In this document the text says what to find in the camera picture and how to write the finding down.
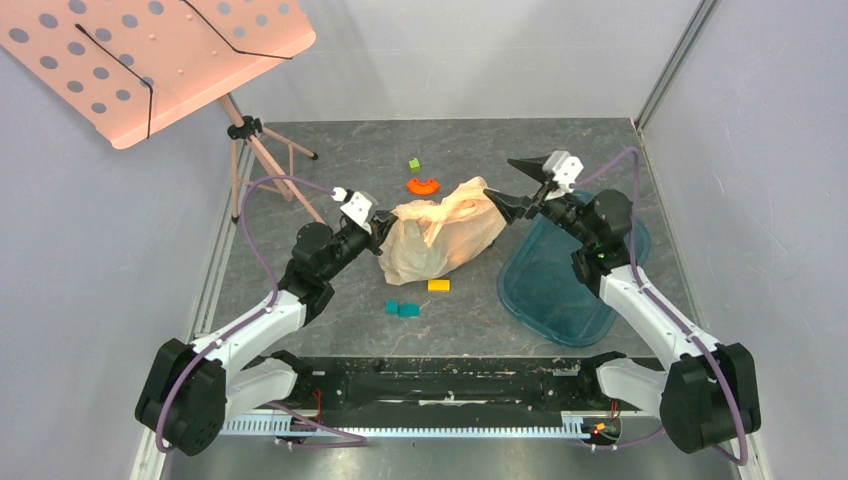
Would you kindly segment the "translucent orange plastic bag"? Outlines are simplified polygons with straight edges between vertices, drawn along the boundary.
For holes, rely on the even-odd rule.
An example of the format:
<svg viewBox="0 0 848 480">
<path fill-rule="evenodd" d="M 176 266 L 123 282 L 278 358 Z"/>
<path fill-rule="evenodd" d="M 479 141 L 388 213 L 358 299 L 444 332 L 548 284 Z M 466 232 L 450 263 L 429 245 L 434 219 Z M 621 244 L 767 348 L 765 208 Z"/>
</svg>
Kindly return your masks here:
<svg viewBox="0 0 848 480">
<path fill-rule="evenodd" d="M 441 278 L 488 248 L 506 221 L 485 195 L 487 188 L 486 180 L 476 176 L 439 202 L 414 200 L 395 207 L 397 220 L 378 257 L 386 283 Z"/>
</svg>

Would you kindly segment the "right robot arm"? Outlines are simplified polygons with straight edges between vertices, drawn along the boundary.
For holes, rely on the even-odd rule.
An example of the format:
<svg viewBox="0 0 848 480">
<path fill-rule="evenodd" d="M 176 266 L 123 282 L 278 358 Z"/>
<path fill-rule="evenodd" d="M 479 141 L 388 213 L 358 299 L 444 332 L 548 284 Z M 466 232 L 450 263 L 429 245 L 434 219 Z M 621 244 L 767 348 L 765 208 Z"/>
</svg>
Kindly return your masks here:
<svg viewBox="0 0 848 480">
<path fill-rule="evenodd" d="M 577 280 L 639 334 L 661 370 L 619 353 L 585 362 L 577 382 L 580 400 L 602 408 L 623 401 L 650 414 L 682 452 L 714 448 L 729 461 L 749 461 L 750 434 L 761 427 L 755 360 L 742 344 L 726 344 L 674 306 L 648 279 L 635 256 L 636 195 L 606 189 L 582 200 L 582 161 L 567 151 L 511 159 L 509 165 L 538 182 L 531 196 L 495 189 L 485 195 L 507 223 L 538 215 L 579 241 L 572 254 Z"/>
</svg>

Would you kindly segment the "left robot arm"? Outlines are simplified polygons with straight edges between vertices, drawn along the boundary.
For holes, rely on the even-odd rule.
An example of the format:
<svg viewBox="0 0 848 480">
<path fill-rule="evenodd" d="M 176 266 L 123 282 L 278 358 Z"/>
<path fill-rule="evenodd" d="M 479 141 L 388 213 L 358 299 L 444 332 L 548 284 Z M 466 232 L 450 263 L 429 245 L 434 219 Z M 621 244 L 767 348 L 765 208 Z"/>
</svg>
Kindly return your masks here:
<svg viewBox="0 0 848 480">
<path fill-rule="evenodd" d="M 306 405 L 313 379 L 300 372 L 296 360 L 262 353 L 317 318 L 335 293 L 332 279 L 361 253 L 380 254 L 396 221 L 395 214 L 378 210 L 363 222 L 343 215 L 338 230 L 319 222 L 304 225 L 282 278 L 258 305 L 193 342 L 163 343 L 134 411 L 153 432 L 157 449 L 193 456 L 227 421 L 249 410 L 278 400 Z"/>
</svg>

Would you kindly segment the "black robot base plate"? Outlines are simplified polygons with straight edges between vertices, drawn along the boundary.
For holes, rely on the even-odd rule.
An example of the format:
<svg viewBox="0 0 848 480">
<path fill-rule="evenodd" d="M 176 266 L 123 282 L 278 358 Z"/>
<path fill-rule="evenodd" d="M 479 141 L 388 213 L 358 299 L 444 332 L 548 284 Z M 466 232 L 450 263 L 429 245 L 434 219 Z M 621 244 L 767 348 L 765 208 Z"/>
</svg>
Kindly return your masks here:
<svg viewBox="0 0 848 480">
<path fill-rule="evenodd" d="M 297 380 L 283 399 L 324 410 L 366 405 L 528 404 L 535 408 L 630 410 L 591 384 L 583 358 L 574 357 L 299 357 Z"/>
</svg>

